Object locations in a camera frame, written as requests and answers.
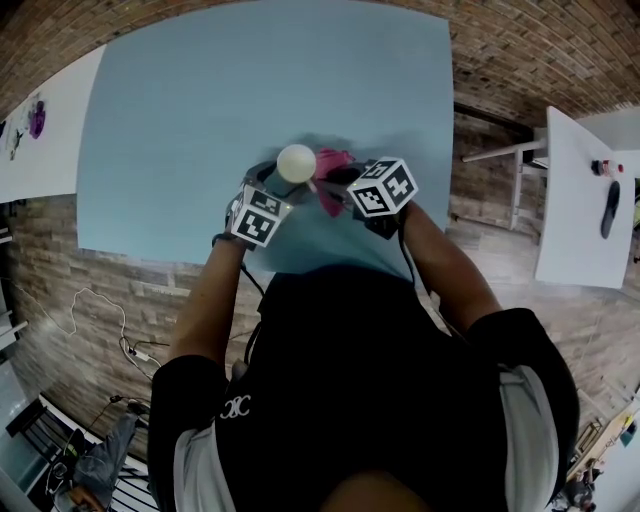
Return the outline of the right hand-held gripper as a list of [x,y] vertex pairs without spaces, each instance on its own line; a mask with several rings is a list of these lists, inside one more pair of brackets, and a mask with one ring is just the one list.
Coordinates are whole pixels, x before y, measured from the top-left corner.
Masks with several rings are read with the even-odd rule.
[[402,158],[352,162],[327,172],[331,198],[350,198],[354,218],[378,236],[389,240],[399,230],[402,211],[418,192]]

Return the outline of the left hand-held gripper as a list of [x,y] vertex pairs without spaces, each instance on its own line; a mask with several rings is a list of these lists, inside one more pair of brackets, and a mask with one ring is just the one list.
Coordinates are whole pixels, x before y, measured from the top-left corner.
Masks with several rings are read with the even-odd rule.
[[276,177],[273,187],[266,180],[276,171],[275,161],[251,167],[225,209],[227,231],[250,246],[267,247],[303,194],[302,184]]

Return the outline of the pink cloth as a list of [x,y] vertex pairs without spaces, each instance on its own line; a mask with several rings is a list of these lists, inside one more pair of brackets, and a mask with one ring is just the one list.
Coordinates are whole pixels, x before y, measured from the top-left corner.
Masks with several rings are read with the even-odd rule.
[[320,181],[329,177],[331,171],[345,167],[351,164],[355,158],[348,151],[338,151],[330,148],[323,148],[315,154],[316,169],[312,178],[312,182],[316,187],[319,202],[323,209],[330,217],[335,218],[340,215],[344,209],[341,199],[334,199],[325,191]]

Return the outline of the white ceramic mug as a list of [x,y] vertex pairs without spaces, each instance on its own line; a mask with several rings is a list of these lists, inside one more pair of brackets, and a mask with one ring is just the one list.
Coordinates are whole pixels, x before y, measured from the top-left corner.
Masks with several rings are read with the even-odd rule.
[[282,179],[293,185],[306,185],[312,192],[317,191],[313,183],[316,166],[315,153],[302,144],[283,148],[276,159],[276,167]]

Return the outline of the person's left forearm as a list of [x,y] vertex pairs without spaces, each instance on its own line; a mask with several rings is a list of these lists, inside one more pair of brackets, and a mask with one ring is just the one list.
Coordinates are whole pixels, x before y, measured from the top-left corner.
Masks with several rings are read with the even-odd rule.
[[169,357],[199,356],[225,368],[239,275],[246,245],[236,239],[219,241],[180,311]]

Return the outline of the person's right forearm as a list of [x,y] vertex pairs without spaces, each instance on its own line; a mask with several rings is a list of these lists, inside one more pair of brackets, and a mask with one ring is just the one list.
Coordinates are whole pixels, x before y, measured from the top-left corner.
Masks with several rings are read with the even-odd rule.
[[440,298],[439,310],[461,334],[479,319],[502,310],[472,260],[415,202],[403,210],[404,242],[425,288]]

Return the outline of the light blue table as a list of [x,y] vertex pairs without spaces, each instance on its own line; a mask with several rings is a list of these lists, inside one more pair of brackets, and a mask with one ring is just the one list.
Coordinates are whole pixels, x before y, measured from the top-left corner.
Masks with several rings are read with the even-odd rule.
[[201,264],[253,166],[286,146],[399,157],[416,202],[448,218],[447,21],[353,0],[260,0],[108,44],[78,166],[81,248]]

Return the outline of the long white table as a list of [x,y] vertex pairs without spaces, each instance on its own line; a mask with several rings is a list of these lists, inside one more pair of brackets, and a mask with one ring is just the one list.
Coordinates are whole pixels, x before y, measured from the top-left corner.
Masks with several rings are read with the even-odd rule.
[[[106,47],[101,46],[49,78],[5,119],[25,123],[13,161],[0,155],[0,204],[74,194],[85,117]],[[46,122],[38,139],[29,134],[29,112],[45,102]]]

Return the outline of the person's torso in black shirt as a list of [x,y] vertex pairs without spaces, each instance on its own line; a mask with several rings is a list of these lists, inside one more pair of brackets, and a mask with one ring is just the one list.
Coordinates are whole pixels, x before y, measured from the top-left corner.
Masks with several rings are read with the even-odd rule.
[[150,489],[161,512],[318,512],[385,473],[433,512],[543,512],[579,422],[536,315],[442,332],[409,282],[333,266],[276,276],[246,372],[184,355],[154,375]]

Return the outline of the purple object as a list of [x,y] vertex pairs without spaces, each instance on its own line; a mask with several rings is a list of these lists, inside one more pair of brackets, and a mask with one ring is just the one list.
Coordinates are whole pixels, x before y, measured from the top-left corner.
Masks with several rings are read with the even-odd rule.
[[45,102],[38,100],[32,107],[28,116],[29,134],[33,139],[38,139],[46,122]]

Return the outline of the white table with slanted legs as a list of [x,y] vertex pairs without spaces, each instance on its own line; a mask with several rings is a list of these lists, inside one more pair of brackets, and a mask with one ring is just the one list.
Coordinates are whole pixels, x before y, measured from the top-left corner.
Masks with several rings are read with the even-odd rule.
[[[586,127],[558,109],[546,110],[546,135],[527,143],[467,155],[474,162],[512,155],[513,188],[510,230],[521,218],[536,219],[520,207],[522,178],[546,179],[544,216],[534,277],[538,281],[620,289],[631,250],[635,214],[635,180],[640,177],[640,151],[611,149]],[[611,159],[624,166],[615,177],[596,176],[593,160]],[[600,225],[608,189],[620,184],[620,201],[610,235]]]

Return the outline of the small black white gadget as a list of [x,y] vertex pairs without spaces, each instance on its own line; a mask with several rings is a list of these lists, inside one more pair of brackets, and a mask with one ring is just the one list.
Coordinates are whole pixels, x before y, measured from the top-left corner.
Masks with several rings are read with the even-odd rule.
[[7,118],[0,122],[0,155],[5,155],[13,161],[24,133],[23,121]]

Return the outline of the black metal rack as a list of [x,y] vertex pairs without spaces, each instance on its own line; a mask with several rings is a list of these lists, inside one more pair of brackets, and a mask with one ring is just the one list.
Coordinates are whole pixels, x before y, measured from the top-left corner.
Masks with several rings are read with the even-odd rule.
[[36,399],[0,429],[0,469],[26,490],[59,456],[72,431]]

